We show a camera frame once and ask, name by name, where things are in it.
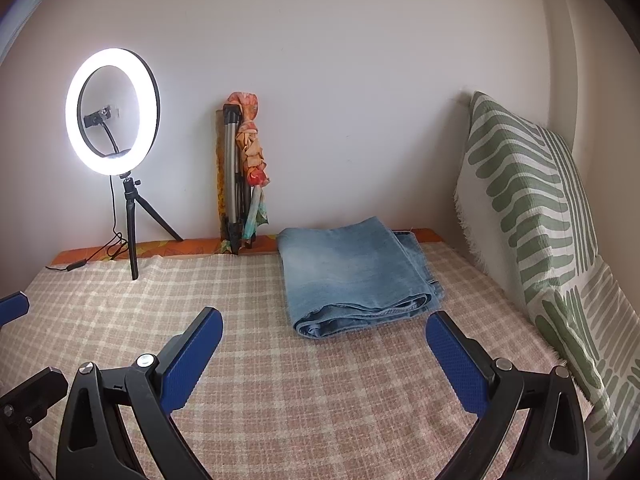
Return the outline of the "blue denim jeans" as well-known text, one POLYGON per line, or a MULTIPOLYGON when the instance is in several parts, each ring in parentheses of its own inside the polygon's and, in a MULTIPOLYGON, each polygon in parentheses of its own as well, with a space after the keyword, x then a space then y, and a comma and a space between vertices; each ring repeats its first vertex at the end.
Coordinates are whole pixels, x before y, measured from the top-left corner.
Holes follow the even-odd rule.
POLYGON ((277 237, 288 318, 323 339, 439 308, 444 290, 410 231, 372 217, 341 228, 286 228, 277 237))

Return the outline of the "orange floral mattress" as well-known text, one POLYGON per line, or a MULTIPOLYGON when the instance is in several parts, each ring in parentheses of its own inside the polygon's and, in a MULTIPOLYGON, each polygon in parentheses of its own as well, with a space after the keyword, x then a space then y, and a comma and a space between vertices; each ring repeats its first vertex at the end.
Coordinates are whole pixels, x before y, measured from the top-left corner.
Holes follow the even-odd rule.
MULTIPOLYGON (((274 234, 258 235, 251 248, 243 248, 243 255, 260 254, 261 252, 276 252, 278 250, 277 237, 274 234)), ((197 240, 156 240, 155 242, 143 242, 137 244, 137 257, 192 257, 222 254, 222 243, 219 238, 198 238, 197 240)), ((111 256, 98 248, 78 248, 60 252, 50 263, 50 266, 67 266, 73 262, 86 259, 87 261, 106 261, 111 256)))

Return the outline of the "plaid bed cover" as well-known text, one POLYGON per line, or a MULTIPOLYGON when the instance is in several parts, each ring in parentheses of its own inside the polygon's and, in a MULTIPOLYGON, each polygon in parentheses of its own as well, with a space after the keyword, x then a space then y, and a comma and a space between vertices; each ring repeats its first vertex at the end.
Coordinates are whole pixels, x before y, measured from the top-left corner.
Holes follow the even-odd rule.
POLYGON ((309 340, 288 322, 280 257, 144 259, 42 271, 1 331, 1 387, 47 366, 127 366, 205 307, 224 336, 175 422, 215 479, 431 479, 474 424, 416 316, 309 340))

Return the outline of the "phone holder gooseneck clamp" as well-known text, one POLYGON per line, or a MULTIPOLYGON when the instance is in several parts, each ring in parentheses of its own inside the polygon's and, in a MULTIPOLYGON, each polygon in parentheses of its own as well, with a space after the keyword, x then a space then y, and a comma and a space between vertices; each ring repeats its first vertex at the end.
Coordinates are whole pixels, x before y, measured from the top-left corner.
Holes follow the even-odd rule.
POLYGON ((125 148, 121 150, 115 140, 114 134, 111 132, 111 129, 108 128, 107 121, 112 118, 112 107, 111 105, 107 105, 101 107, 99 110, 96 110, 93 113, 87 114, 82 118, 82 126, 80 127, 80 133, 82 136, 82 140, 85 141, 85 144, 88 145, 88 148, 94 153, 99 155, 100 157, 113 157, 116 155, 123 155, 129 152, 129 148, 125 148), (99 128, 105 135, 110 144, 111 151, 104 152, 101 151, 96 144, 92 142, 90 136, 88 135, 88 130, 90 128, 99 128))

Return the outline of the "green leaf pattern pillow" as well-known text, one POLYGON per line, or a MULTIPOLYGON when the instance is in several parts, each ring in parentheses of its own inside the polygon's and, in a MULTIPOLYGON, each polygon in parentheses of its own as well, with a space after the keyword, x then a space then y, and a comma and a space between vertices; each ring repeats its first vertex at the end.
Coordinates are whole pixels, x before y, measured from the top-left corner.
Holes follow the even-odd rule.
POLYGON ((522 311, 577 284, 599 253, 566 142, 483 92, 471 98, 456 207, 472 255, 522 311))

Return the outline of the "folded silver tripod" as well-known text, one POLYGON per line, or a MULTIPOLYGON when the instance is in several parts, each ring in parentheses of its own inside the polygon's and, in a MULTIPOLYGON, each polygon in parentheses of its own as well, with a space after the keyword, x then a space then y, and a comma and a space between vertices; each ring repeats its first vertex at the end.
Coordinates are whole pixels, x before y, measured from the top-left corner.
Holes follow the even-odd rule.
POLYGON ((224 206, 222 232, 230 252, 237 255, 242 248, 253 246, 256 238, 259 196, 257 188, 250 186, 244 169, 236 135, 243 119, 240 104, 227 103, 222 108, 222 190, 224 206))

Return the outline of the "orange floral cloth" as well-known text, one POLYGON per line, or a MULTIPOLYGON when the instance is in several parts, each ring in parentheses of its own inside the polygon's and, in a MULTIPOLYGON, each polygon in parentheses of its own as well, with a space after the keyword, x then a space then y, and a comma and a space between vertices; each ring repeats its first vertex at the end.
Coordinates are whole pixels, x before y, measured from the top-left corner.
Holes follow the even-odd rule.
MULTIPOLYGON (((238 141, 239 147, 242 148, 241 160, 244 169, 247 171, 248 182, 250 182, 250 186, 257 188, 259 196, 257 228, 255 232, 257 238, 258 228, 268 222, 265 187, 269 184, 264 150, 262 149, 262 144, 260 144, 258 127, 255 124, 259 112, 258 96, 250 92, 233 92, 224 101, 224 104, 227 103, 240 104, 243 111, 243 119, 239 132, 236 135, 236 140, 238 141)), ((222 232, 221 208, 224 206, 224 191, 222 190, 222 133, 224 132, 224 122, 222 121, 222 107, 216 111, 217 209, 220 221, 222 251, 230 252, 226 236, 224 232, 222 232)))

